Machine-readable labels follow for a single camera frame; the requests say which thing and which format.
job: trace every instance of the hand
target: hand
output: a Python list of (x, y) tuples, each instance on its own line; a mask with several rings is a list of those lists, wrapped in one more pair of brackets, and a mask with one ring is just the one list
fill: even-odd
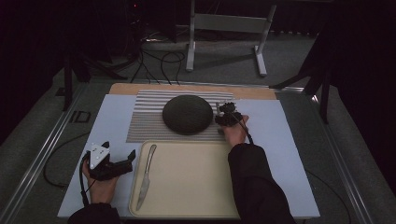
[(98, 181), (90, 178), (90, 173), (88, 169), (88, 161), (84, 161), (82, 173), (88, 179), (88, 186), (91, 186), (91, 203), (111, 203), (111, 201), (113, 200), (117, 181), (119, 180), (119, 176), (109, 180)]
[[(248, 122), (248, 115), (243, 115), (241, 123), (245, 125)], [(245, 143), (247, 132), (242, 128), (241, 124), (236, 123), (233, 127), (221, 126), (224, 131), (225, 140), (234, 147), (237, 144)]]

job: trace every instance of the dark background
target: dark background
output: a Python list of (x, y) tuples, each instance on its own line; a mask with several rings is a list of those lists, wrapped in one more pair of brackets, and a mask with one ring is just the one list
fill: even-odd
[[(0, 142), (63, 68), (65, 38), (95, 60), (108, 62), (111, 55), (134, 53), (135, 42), (125, 49), (126, 38), (120, 36), (139, 36), (135, 28), (128, 29), (128, 24), (139, 19), (163, 29), (177, 41), (175, 24), (189, 23), (190, 10), (186, 9), (190, 8), (189, 1), (166, 1), (165, 5), (161, 2), (165, 1), (2, 0)], [(332, 84), (338, 88), (349, 114), (395, 191), (396, 111), (392, 85), (396, 75), (396, 7), (390, 0), (349, 3), (282, 4), (276, 10), (272, 30), (275, 34), (303, 35), (322, 31), (304, 66), (318, 64), (327, 54), (336, 52), (331, 66)], [(197, 1), (196, 9), (207, 12), (212, 4), (213, 1)], [(263, 5), (263, 10), (254, 7), (261, 4), (262, 1), (247, 1), (241, 7), (240, 2), (230, 1), (219, 6), (218, 13), (265, 16), (268, 6)]]

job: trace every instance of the knife handle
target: knife handle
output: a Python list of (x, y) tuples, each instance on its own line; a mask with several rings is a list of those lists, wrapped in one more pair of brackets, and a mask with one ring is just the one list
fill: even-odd
[(155, 148), (157, 148), (157, 145), (152, 145), (149, 149), (149, 153), (148, 153), (148, 163), (146, 164), (146, 170), (145, 170), (145, 174), (147, 174), (149, 172), (149, 166), (151, 164), (151, 159), (152, 159), (152, 155), (154, 154)]

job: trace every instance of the wooden board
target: wooden board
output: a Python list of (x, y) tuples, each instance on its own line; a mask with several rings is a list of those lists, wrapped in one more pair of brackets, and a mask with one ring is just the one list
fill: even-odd
[(109, 94), (137, 95), (140, 90), (162, 91), (223, 91), (233, 93), (236, 99), (276, 100), (274, 91), (264, 87), (228, 87), (208, 85), (158, 85), (116, 83)]

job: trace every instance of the metal frame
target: metal frame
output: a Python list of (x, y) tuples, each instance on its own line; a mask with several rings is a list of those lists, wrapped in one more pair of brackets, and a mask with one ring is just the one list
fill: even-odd
[[(182, 84), (194, 84), (194, 85), (214, 85), (214, 86), (239, 86), (239, 87), (253, 87), (253, 88), (268, 88), (267, 86), (260, 85), (225, 85), (225, 84), (208, 84), (208, 83), (194, 83), (194, 82), (185, 82)], [(23, 176), (21, 183), (17, 186), (13, 196), (8, 201), (6, 208), (2, 211), (0, 215), (0, 223), (12, 223), (19, 210), (21, 209), (26, 197), (28, 196), (30, 190), (32, 189), (35, 181), (37, 180), (38, 175), (40, 174), (45, 161), (48, 159), (51, 151), (54, 149), (58, 139), (60, 138), (63, 130), (67, 124), (67, 121), (70, 120), (72, 116), (72, 111), (77, 105), (78, 98), (83, 94), (83, 92), (87, 89), (88, 84), (79, 84), (78, 89), (75, 93), (75, 101), (69, 109), (62, 113), (52, 132), (50, 133), (47, 141), (44, 143), (43, 147), (40, 149), (40, 152), (36, 156), (33, 163), (27, 169), (25, 175)], [(274, 90), (275, 92), (285, 92), (285, 93), (294, 93), (301, 94), (304, 93), (303, 88), (293, 88), (287, 87), (282, 90)], [(312, 110), (318, 112), (318, 99), (314, 95), (307, 95), (307, 100), (310, 102), (312, 106)], [(334, 140), (332, 135), (332, 131), (328, 125), (326, 125), (319, 113), (314, 113), (315, 119), (319, 124), (321, 124), (322, 131), (326, 135), (326, 138), (329, 143), (330, 152), (332, 154), (332, 158), (334, 160), (336, 169), (341, 177), (341, 180), (344, 183), (344, 187), (346, 188), (346, 193), (349, 196), (349, 200), (351, 201), (356, 216), (360, 223), (362, 224), (371, 224), (373, 222), (373, 218), (370, 215), (368, 208), (361, 197), (360, 190), (353, 179), (353, 176), (349, 172), (347, 168), (347, 164), (342, 157), (342, 154)]]
[(267, 18), (199, 14), (195, 13), (195, 0), (191, 0), (190, 41), (187, 53), (186, 70), (191, 72), (194, 68), (195, 29), (236, 31), (262, 34), (260, 44), (259, 46), (254, 47), (254, 51), (256, 54), (256, 60), (259, 67), (260, 76), (266, 77), (267, 70), (265, 68), (264, 58), (262, 57), (262, 49), (264, 48), (264, 44), (267, 39), (275, 11), (276, 5), (272, 5)]
[(20, 184), (17, 186), (14, 194), (7, 202), (5, 209), (2, 211), (0, 215), (0, 223), (12, 223), (15, 219), (16, 215), (20, 211), (24, 201), (26, 200), (28, 194), (30, 193), (35, 181), (40, 175), (47, 159), (49, 158), (52, 150), (55, 148), (56, 143), (58, 142), (61, 134), (64, 131), (65, 126), (68, 121), (72, 117), (73, 111), (78, 102), (78, 98), (84, 93), (87, 89), (87, 83), (80, 83), (76, 92), (74, 94), (74, 101), (69, 106), (68, 110), (62, 113), (61, 117), (56, 122), (53, 127), (49, 137), (45, 141), (43, 147), (38, 152), (32, 164), (26, 170), (23, 178), (21, 179)]

